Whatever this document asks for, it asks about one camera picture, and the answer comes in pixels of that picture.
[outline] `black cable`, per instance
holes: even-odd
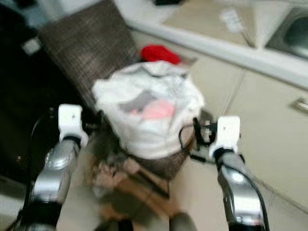
[[[31,196],[31,163],[32,163],[32,151],[31,151],[31,147],[32,147],[32,139],[33,139],[33,135],[34,132],[37,128],[37,126],[40,124],[40,122],[42,121],[42,117],[40,117],[36,123],[34,124],[32,131],[31,131],[31,136],[30,136],[30,143],[29,143],[29,152],[28,152],[28,163],[27,163],[27,185],[26,185],[26,195],[25,195],[25,201],[24,201],[24,205],[23,208],[19,211],[18,216],[16,218],[16,220],[9,225],[9,227],[7,227],[4,231],[11,231],[12,229],[14,229],[16,227],[16,225],[18,224],[18,222],[21,220],[21,218],[23,217],[23,213],[26,212],[27,207],[29,205],[29,201],[30,201],[30,196]]]
[[[30,144],[29,144],[29,154],[28,154],[28,166],[27,166],[27,174],[28,174],[28,181],[27,181],[27,186],[26,186],[26,195],[25,195],[25,201],[24,201],[24,206],[23,206],[23,211],[26,210],[26,208],[28,207],[29,204],[29,200],[30,200],[30,194],[31,194],[31,168],[32,168],[32,139],[33,139],[33,135],[34,132],[37,128],[37,126],[40,124],[40,122],[42,121],[42,117],[40,117],[36,123],[34,124],[32,131],[31,131],[31,136],[30,136]]]
[[[184,153],[186,153],[188,156],[191,156],[189,150],[187,149],[186,145],[184,146],[183,144],[183,140],[182,140],[182,132],[184,131],[184,129],[186,128],[190,128],[190,127],[193,127],[193,124],[188,124],[188,125],[185,125],[181,128],[180,132],[179,132],[179,141],[180,141],[180,144],[181,144],[181,149]]]

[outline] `tile floor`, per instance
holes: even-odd
[[[159,183],[161,186],[166,185],[163,180]],[[308,214],[266,187],[259,187],[265,199],[272,231],[308,230]],[[179,210],[192,216],[199,231],[228,230],[215,166],[188,160],[171,182],[170,190],[171,200],[168,201],[153,191],[126,180],[112,196],[98,201],[92,196],[91,188],[77,186],[70,190],[63,206],[58,231],[93,230],[102,221],[99,215],[102,210],[110,209],[103,207],[103,202],[111,203],[116,213],[131,217],[136,231],[167,231],[169,216]],[[3,200],[4,197],[1,196],[0,205],[6,203]],[[0,206],[0,214],[4,214],[3,209]],[[2,216],[0,230],[5,227],[5,220],[10,219]]]
[[[269,224],[272,231],[307,231],[308,214],[282,199],[263,185],[258,184],[269,214]],[[199,231],[228,230],[222,202],[221,189],[217,183],[217,170],[215,166],[202,165],[194,161],[187,161],[183,169],[171,183],[173,205],[179,206],[182,211],[188,212]],[[146,206],[137,214],[139,221],[147,220],[151,227],[145,230],[163,230],[162,224],[168,221],[168,213],[172,209],[164,200],[156,200],[158,196],[152,193],[148,201],[154,200],[158,209],[158,217],[149,218]]]
[[[22,185],[0,178],[0,231],[14,221],[23,206],[25,192]]]

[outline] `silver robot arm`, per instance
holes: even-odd
[[[194,127],[195,131],[199,130],[195,133],[197,140],[202,139],[200,129],[198,127],[196,129],[196,125]],[[244,158],[237,154],[237,143],[240,138],[239,117],[220,117],[212,129],[215,141],[209,146],[209,156],[215,160],[218,169],[218,182],[223,191],[229,230],[269,231],[262,195],[253,181],[253,174],[244,163]]]
[[[44,168],[35,182],[28,208],[16,231],[56,229],[80,147],[88,142],[88,136],[82,129],[81,112],[82,108],[78,105],[60,105],[59,142],[46,156]]]

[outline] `white cabinet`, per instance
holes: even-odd
[[[308,92],[248,71],[227,114],[241,118],[240,150],[255,175],[308,208],[308,114],[290,104]]]

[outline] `gray object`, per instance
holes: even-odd
[[[129,113],[133,110],[137,110],[138,112],[142,112],[146,105],[149,102],[156,100],[150,92],[144,91],[142,92],[136,99],[131,102],[120,104],[120,107],[123,111]]]
[[[291,107],[306,114],[308,113],[308,102],[304,98],[298,98],[295,100],[291,104]]]
[[[187,213],[178,213],[169,222],[170,231],[197,231],[192,218]]]
[[[293,8],[266,47],[308,59],[308,9]]]
[[[131,220],[111,220],[97,227],[94,231],[133,231],[133,225]]]

